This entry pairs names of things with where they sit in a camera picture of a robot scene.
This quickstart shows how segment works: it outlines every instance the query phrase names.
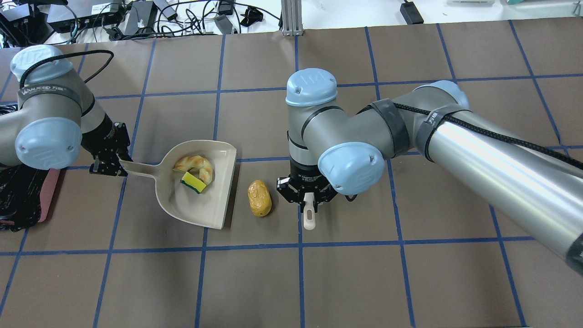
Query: silver cylindrical arm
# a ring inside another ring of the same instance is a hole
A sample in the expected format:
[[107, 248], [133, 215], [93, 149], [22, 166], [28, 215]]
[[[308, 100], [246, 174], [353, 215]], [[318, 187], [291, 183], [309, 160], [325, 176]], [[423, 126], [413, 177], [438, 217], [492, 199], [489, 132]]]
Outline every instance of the silver cylindrical arm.
[[[447, 95], [437, 88], [421, 88], [394, 101], [409, 106], [423, 103], [431, 110], [432, 99], [433, 109], [444, 105], [442, 96], [434, 97], [438, 93]], [[449, 106], [463, 109], [455, 103]], [[427, 119], [406, 111], [403, 115], [409, 117], [411, 135]], [[510, 134], [469, 111], [452, 116]], [[422, 152], [422, 145], [416, 147]], [[431, 136], [428, 156], [583, 274], [583, 171], [447, 121]]]

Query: blue grid line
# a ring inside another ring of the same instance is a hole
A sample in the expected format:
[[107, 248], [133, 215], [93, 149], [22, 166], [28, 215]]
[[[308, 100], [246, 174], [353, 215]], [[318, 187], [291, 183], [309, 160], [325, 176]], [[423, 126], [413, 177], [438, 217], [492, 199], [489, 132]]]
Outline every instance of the blue grid line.
[[526, 52], [524, 51], [524, 48], [522, 48], [522, 43], [520, 42], [520, 39], [518, 38], [518, 33], [516, 33], [516, 29], [514, 28], [514, 24], [512, 23], [512, 20], [509, 20], [508, 24], [510, 25], [510, 29], [512, 30], [512, 34], [514, 35], [514, 39], [516, 40], [516, 43], [518, 44], [518, 48], [520, 49], [520, 52], [522, 54], [522, 58], [524, 59], [524, 63], [526, 64], [526, 68], [528, 69], [528, 72], [531, 75], [532, 82], [535, 84], [536, 92], [539, 94], [540, 101], [542, 102], [543, 107], [545, 108], [545, 111], [547, 113], [547, 116], [549, 117], [549, 121], [550, 121], [551, 125], [553, 126], [553, 130], [557, 136], [559, 144], [561, 145], [563, 150], [565, 152], [567, 152], [567, 149], [564, 147], [563, 142], [561, 140], [561, 134], [559, 133], [559, 129], [557, 128], [557, 124], [555, 123], [555, 121], [553, 119], [553, 115], [551, 114], [549, 107], [546, 103], [545, 97], [543, 96], [543, 93], [540, 90], [539, 83], [536, 81], [535, 74], [533, 73], [531, 64], [528, 61], [528, 58], [526, 57]]
[[22, 252], [22, 256], [38, 255], [79, 255], [79, 254], [107, 254], [107, 249], [80, 249], [80, 250], [29, 250]]
[[[224, 63], [224, 44], [226, 36], [223, 34], [220, 47], [220, 60], [219, 60], [219, 78], [217, 80], [217, 98], [215, 107], [215, 127], [213, 130], [213, 140], [217, 140], [217, 133], [219, 131], [219, 109], [220, 109], [220, 94], [221, 85], [223, 83], [223, 63]], [[205, 228], [202, 237], [202, 249], [201, 249], [201, 267], [198, 273], [198, 291], [196, 293], [196, 307], [195, 307], [195, 319], [194, 327], [198, 328], [201, 324], [201, 308], [202, 308], [202, 286], [205, 278], [205, 261], [206, 261], [206, 244], [209, 236], [209, 228]]]
[[303, 247], [350, 247], [400, 245], [400, 240], [367, 240], [362, 242], [318, 242], [304, 243]]
[[504, 267], [506, 268], [506, 275], [508, 275], [508, 282], [510, 283], [510, 289], [512, 290], [512, 297], [514, 297], [514, 304], [518, 312], [518, 317], [520, 318], [520, 325], [526, 327], [526, 320], [524, 319], [524, 314], [522, 313], [522, 307], [520, 306], [520, 299], [518, 298], [518, 292], [516, 286], [514, 285], [514, 278], [512, 277], [512, 269], [510, 268], [510, 262], [508, 261], [508, 256], [506, 254], [506, 247], [504, 247], [504, 241], [502, 240], [502, 233], [500, 232], [500, 226], [498, 225], [498, 218], [496, 217], [496, 212], [492, 205], [490, 205], [490, 213], [492, 215], [492, 221], [494, 222], [494, 228], [496, 229], [496, 236], [498, 237], [498, 244], [500, 245], [500, 251], [502, 252], [502, 259], [504, 260]]
[[103, 277], [101, 279], [101, 287], [99, 289], [99, 297], [97, 298], [97, 305], [95, 307], [95, 317], [93, 318], [93, 328], [97, 328], [97, 322], [99, 321], [99, 314], [101, 312], [101, 303], [103, 301], [103, 294], [104, 294], [105, 289], [106, 289], [107, 276], [109, 274], [109, 265], [111, 263], [111, 254], [112, 254], [111, 251], [113, 250], [113, 245], [115, 242], [115, 234], [117, 233], [117, 225], [120, 221], [121, 204], [123, 203], [123, 200], [124, 200], [125, 186], [126, 186], [127, 181], [128, 181], [128, 178], [125, 177], [124, 182], [122, 182], [122, 184], [121, 184], [120, 198], [117, 201], [117, 209], [115, 210], [115, 219], [113, 222], [113, 229], [111, 230], [111, 238], [110, 238], [109, 249], [107, 252], [106, 265], [105, 265], [105, 268], [103, 269]]
[[351, 88], [353, 86], [376, 86], [377, 84], [375, 82], [369, 82], [369, 83], [345, 83], [345, 84], [338, 84], [336, 85], [339, 88]]
[[[87, 51], [89, 49], [89, 43], [85, 44], [85, 49], [83, 51]], [[81, 75], [81, 69], [83, 69], [83, 63], [85, 62], [85, 56], [81, 56], [81, 62], [79, 62], [79, 68], [77, 69], [77, 74]]]
[[[581, 77], [583, 74], [560, 74], [560, 75], [535, 75], [536, 79], [547, 79], [547, 78], [570, 78], [570, 77]], [[500, 80], [521, 80], [521, 79], [532, 79], [532, 76], [501, 76], [495, 78], [463, 78], [456, 79], [458, 82], [472, 82], [472, 81], [500, 81]], [[391, 81], [391, 82], [378, 82], [378, 85], [404, 85], [404, 84], [424, 84], [433, 83], [437, 80], [411, 80], [411, 81]], [[377, 83], [367, 82], [367, 83], [344, 83], [338, 84], [339, 88], [350, 88], [354, 86], [375, 86]], [[144, 97], [164, 97], [164, 96], [183, 96], [183, 95], [206, 95], [214, 93], [236, 93], [236, 92], [259, 92], [259, 91], [278, 91], [286, 90], [286, 87], [273, 87], [273, 88], [250, 88], [250, 89], [226, 89], [226, 90], [203, 90], [203, 91], [185, 91], [185, 92], [160, 92], [160, 93], [145, 93]], [[142, 95], [119, 95], [119, 96], [96, 96], [98, 100], [101, 99], [124, 99], [124, 98], [138, 98]], [[13, 103], [13, 102], [0, 102], [0, 104]]]
[[300, 207], [297, 207], [297, 254], [298, 276], [300, 280], [300, 328], [305, 328], [305, 293], [304, 293], [304, 235]]
[[[296, 72], [300, 70], [300, 55], [298, 50], [298, 36], [294, 36], [294, 61]], [[304, 297], [304, 237], [301, 224], [301, 211], [297, 207], [297, 254], [298, 254], [298, 279], [300, 298], [300, 328], [305, 328], [305, 297]]]
[[518, 237], [502, 237], [502, 240], [505, 242], [524, 242], [527, 240], [535, 240], [531, 236], [518, 236]]
[[[154, 51], [155, 51], [155, 49], [156, 49], [156, 40], [154, 40], [152, 42], [152, 47], [150, 49], [150, 58], [149, 58], [148, 65], [147, 65], [147, 69], [146, 69], [146, 77], [144, 79], [144, 84], [142, 86], [142, 96], [140, 97], [140, 105], [138, 107], [138, 113], [136, 115], [136, 123], [135, 123], [135, 126], [134, 126], [134, 133], [132, 135], [131, 147], [129, 149], [129, 154], [130, 155], [134, 151], [134, 143], [135, 143], [135, 140], [136, 140], [136, 134], [138, 133], [138, 127], [139, 127], [139, 123], [140, 123], [140, 116], [142, 114], [142, 106], [143, 106], [143, 102], [144, 102], [144, 94], [146, 93], [148, 79], [150, 78], [150, 71], [152, 69], [152, 62], [154, 60]], [[99, 290], [99, 297], [97, 298], [97, 306], [95, 308], [95, 317], [93, 318], [93, 328], [97, 328], [97, 324], [99, 322], [99, 314], [101, 312], [101, 303], [103, 301], [103, 294], [105, 292], [106, 282], [107, 282], [107, 276], [109, 274], [109, 266], [110, 266], [110, 263], [111, 263], [111, 255], [112, 255], [112, 250], [113, 250], [113, 246], [114, 246], [114, 242], [115, 242], [115, 235], [117, 233], [117, 225], [118, 225], [118, 223], [120, 221], [121, 205], [122, 205], [123, 200], [124, 200], [125, 186], [127, 185], [127, 181], [128, 181], [128, 178], [125, 177], [124, 178], [124, 182], [121, 184], [120, 199], [118, 200], [117, 209], [115, 210], [115, 219], [114, 219], [114, 223], [113, 223], [113, 229], [111, 231], [111, 239], [110, 239], [110, 245], [109, 245], [109, 249], [108, 249], [109, 252], [107, 254], [106, 265], [105, 265], [105, 268], [103, 270], [103, 278], [101, 280], [101, 288]]]
[[277, 86], [273, 88], [255, 88], [255, 89], [227, 89], [219, 90], [220, 93], [233, 93], [233, 92], [257, 92], [257, 91], [279, 91], [285, 90], [284, 86]]
[[89, 170], [91, 166], [67, 166], [65, 170]]
[[6, 82], [4, 82], [4, 86], [2, 87], [2, 91], [0, 92], [0, 99], [2, 99], [2, 97], [4, 97], [4, 93], [6, 92], [6, 89], [8, 88], [8, 85], [10, 84], [10, 79], [12, 78], [12, 73], [8, 74], [8, 78], [6, 78]]
[[16, 267], [18, 266], [18, 262], [20, 261], [20, 256], [22, 254], [22, 249], [24, 248], [24, 243], [26, 242], [26, 236], [28, 236], [29, 230], [25, 229], [22, 239], [20, 240], [20, 247], [18, 248], [18, 254], [14, 259], [14, 264], [12, 265], [12, 271], [10, 272], [10, 277], [8, 278], [8, 282], [6, 283], [6, 289], [4, 290], [4, 296], [2, 296], [2, 303], [0, 303], [0, 316], [2, 316], [2, 311], [4, 310], [4, 305], [6, 305], [6, 299], [8, 298], [8, 292], [10, 291], [10, 286], [12, 285], [12, 281], [14, 280], [14, 275], [16, 274]]
[[439, 23], [436, 24], [437, 33], [439, 34], [439, 39], [441, 40], [441, 45], [443, 46], [443, 52], [445, 53], [445, 59], [447, 60], [447, 65], [449, 66], [449, 71], [451, 73], [451, 78], [454, 82], [457, 81], [455, 78], [454, 66], [451, 64], [451, 59], [449, 57], [449, 52], [447, 51], [447, 46], [445, 45], [445, 39], [443, 38], [443, 33], [441, 32], [441, 26]]
[[411, 288], [409, 285], [409, 272], [407, 270], [407, 258], [405, 256], [405, 242], [403, 240], [403, 232], [401, 231], [401, 219], [399, 218], [399, 207], [397, 206], [395, 179], [393, 177], [391, 160], [387, 161], [387, 171], [389, 172], [389, 183], [391, 184], [391, 197], [393, 201], [393, 211], [395, 213], [395, 224], [401, 249], [401, 266], [403, 267], [403, 280], [405, 282], [405, 294], [407, 295], [407, 307], [409, 308], [409, 320], [411, 322], [411, 327], [415, 328], [415, 313], [413, 311], [413, 299], [411, 297]]
[[95, 99], [126, 99], [126, 98], [140, 98], [142, 95], [121, 95], [121, 96], [96, 96]]
[[472, 81], [500, 81], [500, 80], [526, 80], [531, 79], [530, 76], [501, 76], [498, 78], [465, 78], [457, 79], [458, 82], [472, 82]]
[[412, 81], [393, 81], [393, 82], [379, 82], [378, 85], [400, 85], [400, 84], [416, 84], [416, 83], [433, 83], [438, 80], [412, 80]]
[[258, 158], [240, 158], [237, 159], [237, 163], [246, 162], [273, 162], [276, 160], [290, 160], [289, 156], [284, 157], [258, 157]]
[[[502, 237], [505, 242], [521, 242], [535, 240], [531, 236]], [[390, 245], [432, 245], [432, 244], [455, 244], [455, 243], [484, 243], [498, 242], [498, 238], [453, 238], [453, 239], [411, 239], [411, 240], [364, 240], [356, 242], [312, 242], [302, 243], [303, 248], [314, 247], [353, 247], [353, 246], [390, 246]], [[224, 245], [207, 246], [206, 252], [216, 252], [222, 250], [251, 250], [251, 249], [289, 249], [298, 248], [299, 243], [283, 244], [255, 244], [255, 245]], [[78, 249], [78, 250], [29, 250], [20, 253], [21, 256], [40, 255], [79, 255], [79, 254], [134, 254], [134, 253], [178, 253], [178, 252], [201, 252], [201, 246], [191, 247], [160, 247], [160, 248], [136, 248], [136, 249]], [[0, 256], [15, 256], [18, 252], [2, 252]]]
[[405, 245], [426, 245], [426, 244], [458, 244], [458, 243], [487, 243], [497, 242], [496, 237], [482, 238], [451, 238], [451, 239], [413, 239], [403, 240]]
[[221, 94], [221, 84], [223, 83], [223, 60], [224, 60], [224, 42], [225, 35], [223, 34], [223, 40], [220, 47], [220, 61], [219, 61], [219, 80], [217, 81], [217, 100], [215, 104], [215, 129], [213, 132], [213, 140], [217, 140], [217, 133], [219, 132], [219, 110], [220, 110], [220, 94]]
[[206, 261], [206, 241], [209, 236], [209, 228], [205, 228], [202, 237], [202, 247], [201, 247], [201, 268], [198, 272], [198, 291], [196, 293], [196, 310], [194, 327], [198, 328], [201, 324], [201, 307], [202, 307], [202, 284], [205, 278], [205, 261]]
[[224, 246], [207, 246], [206, 251], [218, 251], [218, 250], [245, 250], [245, 249], [281, 249], [281, 248], [297, 248], [299, 244], [297, 243], [286, 243], [286, 244], [256, 244], [256, 245], [224, 245]]
[[184, 92], [160, 92], [160, 93], [146, 93], [146, 94], [144, 94], [144, 97], [207, 95], [207, 94], [215, 94], [215, 93], [217, 93], [216, 90], [184, 91]]
[[298, 41], [297, 41], [297, 35], [293, 36], [293, 41], [294, 41], [294, 62], [295, 62], [295, 67], [296, 67], [296, 72], [300, 70], [300, 55], [299, 55], [299, 49], [298, 49]]
[[138, 126], [140, 124], [140, 117], [142, 116], [142, 107], [144, 105], [144, 95], [146, 94], [147, 81], [150, 78], [150, 70], [152, 69], [152, 61], [154, 60], [154, 50], [156, 49], [156, 40], [152, 42], [152, 49], [150, 50], [150, 60], [147, 64], [146, 78], [144, 80], [144, 85], [142, 87], [142, 94], [140, 95], [140, 105], [138, 106], [138, 113], [136, 115], [136, 122], [134, 124], [134, 132], [132, 133], [132, 141], [129, 146], [129, 155], [131, 156], [134, 152], [134, 145], [136, 143], [136, 136], [138, 134]]
[[364, 27], [364, 34], [366, 35], [366, 42], [368, 44], [368, 53], [370, 54], [370, 63], [373, 66], [374, 89], [377, 93], [377, 100], [381, 100], [381, 92], [378, 89], [377, 66], [374, 63], [373, 45], [370, 43], [370, 34], [368, 33], [368, 26]]
[[578, 74], [555, 74], [555, 75], [535, 75], [535, 79], [550, 79], [550, 78], [578, 78], [583, 76], [583, 73]]

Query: white handle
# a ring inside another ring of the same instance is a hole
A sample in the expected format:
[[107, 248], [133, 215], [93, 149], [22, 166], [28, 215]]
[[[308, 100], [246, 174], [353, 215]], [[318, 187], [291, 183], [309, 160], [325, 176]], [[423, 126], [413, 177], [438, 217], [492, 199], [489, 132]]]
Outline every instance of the white handle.
[[160, 175], [160, 169], [157, 165], [128, 162], [122, 159], [120, 159], [120, 164], [128, 173], [133, 175], [151, 177], [153, 179]]
[[314, 211], [314, 193], [306, 193], [304, 196], [304, 212], [302, 219], [306, 230], [313, 230], [316, 227], [316, 215]]

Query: black bag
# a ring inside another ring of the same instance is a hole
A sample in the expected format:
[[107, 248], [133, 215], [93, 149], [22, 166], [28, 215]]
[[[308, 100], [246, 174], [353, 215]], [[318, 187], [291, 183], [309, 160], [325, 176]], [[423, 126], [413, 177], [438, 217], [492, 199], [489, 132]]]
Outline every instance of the black bag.
[[[0, 115], [15, 111], [15, 105], [0, 107]], [[24, 164], [0, 171], [0, 230], [13, 232], [35, 225], [40, 219], [40, 191], [48, 170]]]

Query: dustpan handle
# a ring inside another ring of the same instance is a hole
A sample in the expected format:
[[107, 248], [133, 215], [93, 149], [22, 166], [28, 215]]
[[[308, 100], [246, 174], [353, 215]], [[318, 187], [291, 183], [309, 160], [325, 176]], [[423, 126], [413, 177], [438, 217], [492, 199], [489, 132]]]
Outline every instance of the dustpan handle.
[[126, 171], [128, 171], [128, 173], [137, 176], [151, 177], [154, 179], [160, 173], [160, 170], [155, 165], [128, 162], [127, 160], [120, 160], [120, 164]]

